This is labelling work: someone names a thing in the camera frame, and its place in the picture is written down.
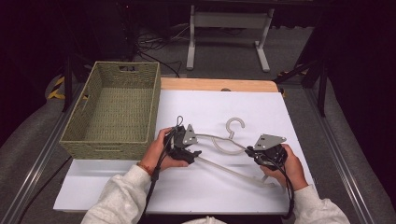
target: person's left hand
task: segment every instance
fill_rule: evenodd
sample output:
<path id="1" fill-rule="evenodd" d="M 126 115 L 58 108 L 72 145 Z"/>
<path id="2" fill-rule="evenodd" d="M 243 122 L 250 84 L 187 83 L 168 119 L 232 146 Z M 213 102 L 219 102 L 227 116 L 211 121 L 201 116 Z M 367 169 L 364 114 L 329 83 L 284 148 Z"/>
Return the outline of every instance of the person's left hand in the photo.
<path id="1" fill-rule="evenodd" d="M 149 146 L 148 150 L 145 153 L 142 161 L 139 164 L 146 166 L 150 169 L 150 171 L 154 171 L 157 166 L 158 159 L 161 156 L 163 151 L 163 139 L 165 136 L 172 131 L 172 128 L 166 128 L 160 130 L 158 133 L 158 137 L 154 140 Z M 166 156 L 163 159 L 163 163 L 161 163 L 161 171 L 169 168 L 169 167 L 186 167 L 189 164 L 186 161 L 177 161 L 172 159 L 169 156 Z"/>

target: gray floor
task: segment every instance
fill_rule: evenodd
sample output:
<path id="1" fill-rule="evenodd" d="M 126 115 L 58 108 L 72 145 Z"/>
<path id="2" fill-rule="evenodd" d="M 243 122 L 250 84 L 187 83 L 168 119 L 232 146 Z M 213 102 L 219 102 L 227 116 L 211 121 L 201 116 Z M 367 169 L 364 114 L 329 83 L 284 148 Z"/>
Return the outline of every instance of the gray floor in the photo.
<path id="1" fill-rule="evenodd" d="M 268 74 L 262 72 L 252 45 L 258 33 L 250 30 L 236 36 L 213 30 L 199 32 L 196 42 L 195 65 L 192 71 L 185 69 L 187 40 L 180 40 L 157 51 L 148 51 L 147 54 L 165 63 L 182 61 L 183 65 L 179 73 L 185 77 L 270 80 L 275 78 L 280 71 L 288 71 L 294 66 L 311 31 L 311 29 L 299 28 L 292 30 L 271 29 L 264 46 L 271 67 L 271 72 Z M 162 66 L 162 72 L 164 75 L 172 74 L 171 70 L 164 66 Z M 321 198 L 330 198 L 338 204 L 351 223 L 361 223 L 345 187 L 345 182 L 333 161 L 328 141 L 316 117 L 316 110 L 309 104 L 306 90 L 297 84 L 299 79 L 300 77 L 294 77 L 281 87 L 285 89 L 285 103 L 309 169 L 318 182 L 318 194 Z M 52 85 L 53 82 L 49 84 L 49 89 L 52 88 Z M 5 216 L 17 195 L 23 180 L 34 165 L 60 117 L 62 108 L 62 100 L 48 100 L 2 146 L 0 150 L 0 198 L 2 201 L 0 217 Z M 356 179 L 361 190 L 361 197 L 374 222 L 396 223 L 395 211 L 389 197 L 364 158 L 359 144 L 337 104 L 330 83 L 325 109 L 326 120 L 330 124 L 345 161 L 349 164 L 348 167 Z M 59 145 L 53 149 L 53 153 L 35 185 L 33 194 L 67 157 L 68 154 Z M 81 221 L 83 214 L 52 210 L 69 164 L 70 162 L 37 197 L 22 223 L 79 223 Z M 293 218 L 284 222 L 292 223 Z"/>

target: hand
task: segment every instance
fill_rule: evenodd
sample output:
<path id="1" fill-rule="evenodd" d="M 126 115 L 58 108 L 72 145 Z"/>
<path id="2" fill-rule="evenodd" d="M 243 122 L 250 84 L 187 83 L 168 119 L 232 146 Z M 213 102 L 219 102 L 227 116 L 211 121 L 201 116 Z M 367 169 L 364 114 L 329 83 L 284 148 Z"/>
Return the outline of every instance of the hand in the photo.
<path id="1" fill-rule="evenodd" d="M 285 148 L 288 153 L 288 158 L 286 159 L 284 168 L 286 169 L 286 174 L 288 175 L 294 190 L 305 188 L 308 186 L 308 183 L 305 180 L 304 169 L 301 165 L 300 159 L 294 155 L 289 145 L 282 144 L 282 147 Z M 266 175 L 275 178 L 283 187 L 286 187 L 286 177 L 283 176 L 280 171 L 272 171 L 265 166 L 260 166 L 260 168 Z"/>
<path id="2" fill-rule="evenodd" d="M 170 133 L 172 128 L 166 128 L 160 130 L 158 133 L 158 137 L 154 140 L 151 145 L 149 146 L 148 150 L 146 151 L 142 161 L 140 162 L 141 165 L 147 166 L 150 171 L 153 171 L 157 166 L 158 159 L 163 152 L 163 139 L 167 133 Z M 163 159 L 163 163 L 161 164 L 161 171 L 169 168 L 169 167 L 186 167 L 189 164 L 186 161 L 176 161 L 169 156 L 166 156 Z"/>

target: white tabletop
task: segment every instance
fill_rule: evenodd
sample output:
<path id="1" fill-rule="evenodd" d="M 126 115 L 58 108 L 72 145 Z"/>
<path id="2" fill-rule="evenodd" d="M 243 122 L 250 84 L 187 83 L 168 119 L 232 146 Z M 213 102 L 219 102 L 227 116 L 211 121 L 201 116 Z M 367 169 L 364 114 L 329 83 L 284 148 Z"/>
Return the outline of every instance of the white tabletop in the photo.
<path id="1" fill-rule="evenodd" d="M 157 118 L 157 132 L 177 124 L 182 116 L 187 128 L 196 133 L 227 138 L 226 122 L 242 119 L 246 127 L 234 121 L 233 140 L 243 146 L 254 146 L 260 134 L 287 138 L 300 158 L 308 184 L 313 184 L 304 154 L 292 127 L 283 98 L 277 92 L 234 91 L 162 91 Z M 228 150 L 239 148 L 224 141 Z M 190 150 L 202 150 L 200 157 L 239 174 L 261 180 L 263 173 L 245 153 L 227 155 L 217 150 L 211 140 L 198 136 L 198 144 Z M 73 160 L 54 209 L 86 211 L 93 206 L 107 180 L 126 173 L 135 161 Z M 273 179 L 264 185 L 246 181 L 237 175 L 196 161 L 187 168 L 171 168 L 160 173 L 147 213 L 160 214 L 285 214 L 289 208 L 287 192 Z"/>

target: green wicker basket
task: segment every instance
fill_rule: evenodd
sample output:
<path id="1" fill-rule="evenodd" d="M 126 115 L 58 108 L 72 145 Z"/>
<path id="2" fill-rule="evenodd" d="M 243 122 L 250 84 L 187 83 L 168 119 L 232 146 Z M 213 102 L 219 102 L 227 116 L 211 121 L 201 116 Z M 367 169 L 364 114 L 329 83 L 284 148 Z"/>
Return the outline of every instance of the green wicker basket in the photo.
<path id="1" fill-rule="evenodd" d="M 158 63 L 95 63 L 60 140 L 74 159 L 141 160 L 154 139 Z"/>

